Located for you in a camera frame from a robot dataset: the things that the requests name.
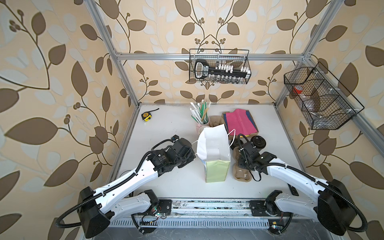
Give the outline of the brown pulp cup carrier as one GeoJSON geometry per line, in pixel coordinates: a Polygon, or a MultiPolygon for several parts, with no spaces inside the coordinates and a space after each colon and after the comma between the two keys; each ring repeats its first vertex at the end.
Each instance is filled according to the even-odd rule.
{"type": "Polygon", "coordinates": [[[235,164],[233,165],[233,177],[235,178],[235,180],[246,183],[250,182],[252,180],[250,171],[242,169],[238,166],[240,158],[240,152],[238,147],[235,147],[233,149],[233,158],[235,160],[235,164]]]}

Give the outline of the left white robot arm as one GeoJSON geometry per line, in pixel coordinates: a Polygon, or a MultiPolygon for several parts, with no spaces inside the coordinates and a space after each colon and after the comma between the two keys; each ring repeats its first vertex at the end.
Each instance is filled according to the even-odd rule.
{"type": "Polygon", "coordinates": [[[135,169],[120,178],[96,190],[83,189],[78,204],[59,216],[55,226],[59,229],[82,227],[89,239],[102,233],[118,218],[154,208],[159,201],[153,191],[144,191],[136,197],[129,194],[175,167],[185,167],[196,157],[192,143],[184,138],[175,135],[162,142],[170,145],[163,149],[155,145],[144,154],[135,169]]]}

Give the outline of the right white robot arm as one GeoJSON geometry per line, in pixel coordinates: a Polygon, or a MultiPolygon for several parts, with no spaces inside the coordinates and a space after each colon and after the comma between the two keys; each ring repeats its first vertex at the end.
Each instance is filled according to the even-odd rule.
{"type": "Polygon", "coordinates": [[[291,218],[295,214],[311,218],[338,236],[347,231],[362,233],[368,229],[365,215],[355,205],[342,182],[311,176],[289,166],[274,154],[261,153],[263,146],[256,145],[254,141],[243,143],[238,139],[237,146],[240,168],[277,178],[304,194],[301,197],[274,190],[263,204],[251,203],[253,210],[271,217],[288,213],[291,218]]]}

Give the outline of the black coffee cup lids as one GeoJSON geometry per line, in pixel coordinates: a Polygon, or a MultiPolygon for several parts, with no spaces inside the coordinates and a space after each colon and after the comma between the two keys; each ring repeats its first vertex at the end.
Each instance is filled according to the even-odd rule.
{"type": "Polygon", "coordinates": [[[231,149],[239,147],[239,141],[237,139],[234,139],[234,141],[232,142],[230,147],[231,147],[231,149]]]}

